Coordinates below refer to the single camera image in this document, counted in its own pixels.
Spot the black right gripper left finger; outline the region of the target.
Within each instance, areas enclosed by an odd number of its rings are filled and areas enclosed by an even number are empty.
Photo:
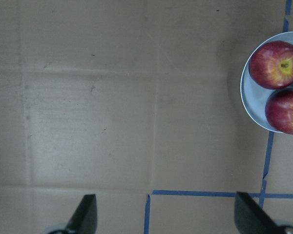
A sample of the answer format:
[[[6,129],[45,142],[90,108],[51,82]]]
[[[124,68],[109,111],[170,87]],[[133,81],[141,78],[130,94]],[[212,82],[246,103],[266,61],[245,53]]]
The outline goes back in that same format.
[[[47,234],[95,234],[97,230],[97,199],[95,194],[84,195],[68,223]]]

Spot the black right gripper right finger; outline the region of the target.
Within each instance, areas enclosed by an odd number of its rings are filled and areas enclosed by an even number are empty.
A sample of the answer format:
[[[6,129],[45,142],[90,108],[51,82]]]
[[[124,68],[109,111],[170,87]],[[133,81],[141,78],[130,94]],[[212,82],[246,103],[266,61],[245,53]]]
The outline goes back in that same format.
[[[292,225],[276,224],[246,192],[237,192],[234,223],[241,234],[293,234]]]

